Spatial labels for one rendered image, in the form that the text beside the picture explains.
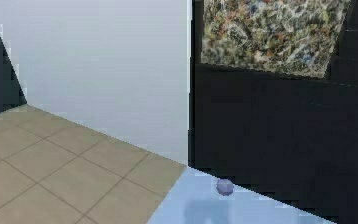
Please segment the small lavender ball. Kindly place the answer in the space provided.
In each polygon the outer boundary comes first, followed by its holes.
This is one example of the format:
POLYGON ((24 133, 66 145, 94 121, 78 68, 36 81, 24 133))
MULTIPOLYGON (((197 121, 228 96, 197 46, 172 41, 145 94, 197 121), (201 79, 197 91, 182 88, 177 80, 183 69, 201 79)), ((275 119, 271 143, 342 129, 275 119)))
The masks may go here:
POLYGON ((234 184, 228 179, 219 179, 216 190, 222 196, 229 196, 234 192, 234 184))

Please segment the black granite-topped kitchen counter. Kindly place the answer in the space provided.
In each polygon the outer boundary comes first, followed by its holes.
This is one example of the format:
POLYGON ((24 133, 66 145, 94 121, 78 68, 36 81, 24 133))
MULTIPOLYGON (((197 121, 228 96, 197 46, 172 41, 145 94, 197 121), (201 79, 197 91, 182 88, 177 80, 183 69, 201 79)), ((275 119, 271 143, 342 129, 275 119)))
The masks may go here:
POLYGON ((188 163, 337 224, 358 224, 358 0, 325 79, 200 61, 192 3, 188 163))

